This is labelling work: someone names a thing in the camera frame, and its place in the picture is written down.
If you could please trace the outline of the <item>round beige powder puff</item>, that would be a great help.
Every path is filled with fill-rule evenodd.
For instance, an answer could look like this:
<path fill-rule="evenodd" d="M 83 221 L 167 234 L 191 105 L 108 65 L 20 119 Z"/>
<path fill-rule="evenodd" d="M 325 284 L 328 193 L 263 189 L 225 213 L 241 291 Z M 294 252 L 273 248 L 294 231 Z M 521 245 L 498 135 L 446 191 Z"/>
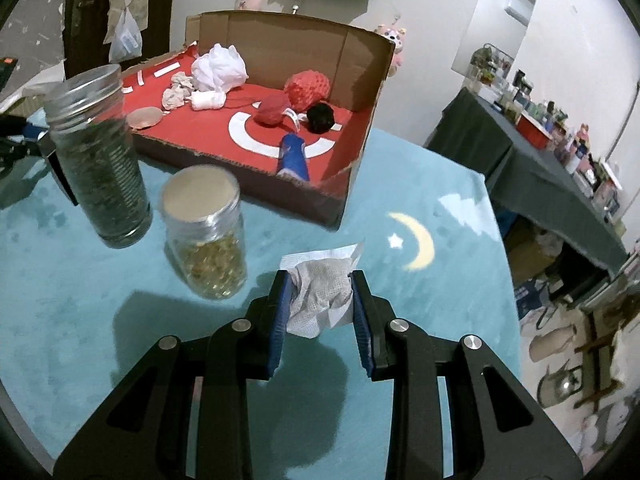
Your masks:
<path fill-rule="evenodd" d="M 139 107 L 126 116 L 127 124 L 134 130 L 143 130 L 159 124 L 164 112 L 155 106 Z"/>

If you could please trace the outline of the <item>white mesh bath pouf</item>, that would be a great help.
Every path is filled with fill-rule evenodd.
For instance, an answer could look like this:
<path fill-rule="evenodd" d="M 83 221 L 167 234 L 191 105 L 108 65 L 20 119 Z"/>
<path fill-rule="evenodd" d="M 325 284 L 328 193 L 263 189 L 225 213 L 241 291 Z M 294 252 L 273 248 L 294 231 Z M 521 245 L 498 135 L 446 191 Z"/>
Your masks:
<path fill-rule="evenodd" d="M 235 46 L 215 44 L 191 65 L 194 88 L 198 91 L 220 91 L 227 94 L 248 79 L 246 65 Z"/>

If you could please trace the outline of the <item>white gauze cloth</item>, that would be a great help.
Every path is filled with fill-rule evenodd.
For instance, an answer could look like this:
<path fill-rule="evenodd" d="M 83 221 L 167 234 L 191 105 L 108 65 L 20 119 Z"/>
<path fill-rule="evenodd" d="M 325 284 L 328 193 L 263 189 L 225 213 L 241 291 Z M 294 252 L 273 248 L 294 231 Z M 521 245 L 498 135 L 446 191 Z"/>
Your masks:
<path fill-rule="evenodd" d="M 289 334 L 314 339 L 324 330 L 352 322 L 352 272 L 362 252 L 363 244 L 358 243 L 282 257 L 280 269 L 288 272 L 294 287 L 286 324 Z"/>

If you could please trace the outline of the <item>red knitted ball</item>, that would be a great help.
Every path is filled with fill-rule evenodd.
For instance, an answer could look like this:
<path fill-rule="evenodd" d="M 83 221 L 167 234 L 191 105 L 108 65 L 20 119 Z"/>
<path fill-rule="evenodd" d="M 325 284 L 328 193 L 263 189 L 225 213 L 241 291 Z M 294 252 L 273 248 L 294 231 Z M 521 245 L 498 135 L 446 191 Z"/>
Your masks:
<path fill-rule="evenodd" d="M 278 126 L 283 122 L 284 112 L 290 107 L 290 100 L 284 92 L 270 94 L 258 104 L 254 121 L 265 127 Z"/>

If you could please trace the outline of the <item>blue fabric pouch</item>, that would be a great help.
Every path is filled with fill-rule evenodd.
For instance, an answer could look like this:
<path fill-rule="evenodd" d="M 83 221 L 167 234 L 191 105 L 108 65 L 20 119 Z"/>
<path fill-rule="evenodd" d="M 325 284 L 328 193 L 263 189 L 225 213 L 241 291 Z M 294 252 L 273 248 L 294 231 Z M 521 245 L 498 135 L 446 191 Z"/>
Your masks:
<path fill-rule="evenodd" d="M 309 181 L 305 143 L 296 133 L 287 133 L 281 140 L 277 175 Z"/>

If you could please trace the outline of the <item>coral knitted pouf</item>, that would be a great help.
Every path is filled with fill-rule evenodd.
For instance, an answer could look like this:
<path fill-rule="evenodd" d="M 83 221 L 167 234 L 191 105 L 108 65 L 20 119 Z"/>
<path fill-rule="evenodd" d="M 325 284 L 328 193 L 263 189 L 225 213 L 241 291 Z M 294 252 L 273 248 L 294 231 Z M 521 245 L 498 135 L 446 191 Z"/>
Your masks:
<path fill-rule="evenodd" d="M 303 113 L 329 97 L 331 84 L 329 78 L 316 70 L 304 70 L 292 75 L 286 81 L 283 91 L 296 113 Z"/>

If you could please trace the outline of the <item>black velvet scrunchie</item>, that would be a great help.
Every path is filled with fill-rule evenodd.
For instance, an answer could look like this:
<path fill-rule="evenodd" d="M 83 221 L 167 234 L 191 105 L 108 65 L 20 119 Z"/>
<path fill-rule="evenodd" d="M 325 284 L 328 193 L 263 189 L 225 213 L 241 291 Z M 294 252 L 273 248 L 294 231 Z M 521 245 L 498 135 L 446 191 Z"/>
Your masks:
<path fill-rule="evenodd" d="M 333 108 L 325 102 L 318 102 L 309 107 L 306 111 L 307 129 L 314 134 L 323 134 L 329 132 L 334 124 Z"/>

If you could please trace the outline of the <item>black square box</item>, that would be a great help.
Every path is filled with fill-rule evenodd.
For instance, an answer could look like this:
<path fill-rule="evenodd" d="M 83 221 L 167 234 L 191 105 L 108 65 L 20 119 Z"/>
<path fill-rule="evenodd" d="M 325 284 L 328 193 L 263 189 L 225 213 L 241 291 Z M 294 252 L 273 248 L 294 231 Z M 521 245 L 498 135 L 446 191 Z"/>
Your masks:
<path fill-rule="evenodd" d="M 58 159 L 58 154 L 56 154 L 55 145 L 51 140 L 50 134 L 47 132 L 41 133 L 37 140 L 37 144 L 38 148 L 40 149 L 40 154 L 49 166 L 52 172 L 52 176 L 54 177 L 55 182 L 58 184 L 58 187 L 68 198 L 68 200 L 74 206 L 77 206 L 77 198 L 65 177 L 60 160 Z"/>

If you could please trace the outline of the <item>large glass jar dark contents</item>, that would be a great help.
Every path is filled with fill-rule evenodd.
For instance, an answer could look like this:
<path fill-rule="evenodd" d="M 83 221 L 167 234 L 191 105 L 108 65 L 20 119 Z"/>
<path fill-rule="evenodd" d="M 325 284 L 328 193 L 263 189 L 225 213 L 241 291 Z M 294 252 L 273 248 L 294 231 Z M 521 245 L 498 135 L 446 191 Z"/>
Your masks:
<path fill-rule="evenodd" d="M 152 208 L 126 122 L 120 66 L 61 82 L 43 109 L 62 173 L 96 234 L 111 248 L 137 243 Z"/>

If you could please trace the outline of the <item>plastic bag on door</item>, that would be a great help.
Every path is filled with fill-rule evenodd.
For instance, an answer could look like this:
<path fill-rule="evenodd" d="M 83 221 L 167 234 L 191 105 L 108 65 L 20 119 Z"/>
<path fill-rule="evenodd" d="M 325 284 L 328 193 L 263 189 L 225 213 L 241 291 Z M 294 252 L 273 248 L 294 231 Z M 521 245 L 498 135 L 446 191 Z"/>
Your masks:
<path fill-rule="evenodd" d="M 108 52 L 108 62 L 116 64 L 140 58 L 142 36 L 137 21 L 128 8 L 122 11 L 114 30 L 114 37 Z"/>

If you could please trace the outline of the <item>dark wooden door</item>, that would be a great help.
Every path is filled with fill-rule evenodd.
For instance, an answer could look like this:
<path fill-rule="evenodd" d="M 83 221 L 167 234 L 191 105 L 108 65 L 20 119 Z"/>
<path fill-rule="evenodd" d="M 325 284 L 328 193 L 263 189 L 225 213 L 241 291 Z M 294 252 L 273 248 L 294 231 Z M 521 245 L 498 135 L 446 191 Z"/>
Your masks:
<path fill-rule="evenodd" d="M 128 68 L 169 50 L 172 0 L 65 0 L 63 47 L 68 78 L 107 63 L 125 6 L 138 19 L 142 55 L 122 66 Z"/>

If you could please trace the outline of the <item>small glass jar yellow beads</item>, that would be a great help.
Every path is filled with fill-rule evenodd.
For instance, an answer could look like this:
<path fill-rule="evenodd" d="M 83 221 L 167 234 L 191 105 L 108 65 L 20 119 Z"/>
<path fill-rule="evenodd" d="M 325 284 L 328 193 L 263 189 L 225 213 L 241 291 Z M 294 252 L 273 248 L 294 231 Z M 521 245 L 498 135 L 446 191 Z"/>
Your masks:
<path fill-rule="evenodd" d="M 167 245 L 198 296 L 224 299 L 246 280 L 241 190 L 233 174 L 198 165 L 171 176 L 160 191 Z"/>

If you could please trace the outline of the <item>cardboard box red interior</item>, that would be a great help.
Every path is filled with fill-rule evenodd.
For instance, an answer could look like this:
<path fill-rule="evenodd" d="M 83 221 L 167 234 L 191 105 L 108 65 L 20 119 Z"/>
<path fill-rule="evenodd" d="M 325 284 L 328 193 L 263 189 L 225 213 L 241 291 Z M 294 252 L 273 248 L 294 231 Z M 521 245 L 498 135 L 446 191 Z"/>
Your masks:
<path fill-rule="evenodd" d="M 335 228 L 393 54 L 376 32 L 318 18 L 202 13 L 183 49 L 126 70 L 124 109 L 162 112 L 134 134 L 141 154 L 221 166 L 244 194 Z"/>

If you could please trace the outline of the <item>red bowl on side table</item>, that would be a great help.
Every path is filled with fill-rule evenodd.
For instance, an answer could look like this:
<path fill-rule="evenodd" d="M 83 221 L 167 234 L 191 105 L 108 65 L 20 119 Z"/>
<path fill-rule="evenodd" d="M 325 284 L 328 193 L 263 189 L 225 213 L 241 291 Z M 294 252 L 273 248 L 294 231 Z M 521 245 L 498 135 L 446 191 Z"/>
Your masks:
<path fill-rule="evenodd" d="M 516 131 L 537 150 L 545 150 L 552 141 L 552 136 L 550 136 L 546 129 L 526 112 L 520 115 L 515 128 Z"/>

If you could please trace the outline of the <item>dark green covered side table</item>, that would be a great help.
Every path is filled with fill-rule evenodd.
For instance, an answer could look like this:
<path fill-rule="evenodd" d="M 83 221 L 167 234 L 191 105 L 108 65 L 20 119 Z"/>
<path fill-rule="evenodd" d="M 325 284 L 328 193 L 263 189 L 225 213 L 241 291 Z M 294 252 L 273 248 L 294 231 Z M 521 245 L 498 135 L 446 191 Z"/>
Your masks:
<path fill-rule="evenodd" d="M 530 144 L 468 89 L 442 111 L 424 148 L 485 177 L 490 198 L 562 237 L 595 266 L 617 273 L 626 249 L 553 154 Z"/>

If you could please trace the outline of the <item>pink plush toy on wall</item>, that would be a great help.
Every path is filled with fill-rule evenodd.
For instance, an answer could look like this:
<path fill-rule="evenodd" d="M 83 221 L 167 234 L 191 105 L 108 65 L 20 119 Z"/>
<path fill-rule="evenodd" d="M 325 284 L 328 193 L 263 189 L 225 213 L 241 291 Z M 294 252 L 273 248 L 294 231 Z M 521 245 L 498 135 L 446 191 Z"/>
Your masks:
<path fill-rule="evenodd" d="M 376 26 L 375 32 L 386 38 L 394 45 L 392 62 L 390 62 L 390 69 L 387 74 L 387 76 L 393 77 L 396 75 L 398 68 L 402 64 L 402 51 L 405 47 L 406 30 L 404 28 L 397 27 L 395 24 L 391 24 L 390 26 L 381 24 Z"/>

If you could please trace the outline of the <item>wall mirror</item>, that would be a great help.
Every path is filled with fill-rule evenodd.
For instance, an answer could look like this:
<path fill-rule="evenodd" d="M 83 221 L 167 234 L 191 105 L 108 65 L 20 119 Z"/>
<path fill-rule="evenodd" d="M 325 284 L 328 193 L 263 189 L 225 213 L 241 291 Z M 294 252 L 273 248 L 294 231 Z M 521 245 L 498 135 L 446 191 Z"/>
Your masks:
<path fill-rule="evenodd" d="M 469 76 L 471 66 L 508 78 L 528 29 L 536 0 L 477 0 L 452 70 Z"/>

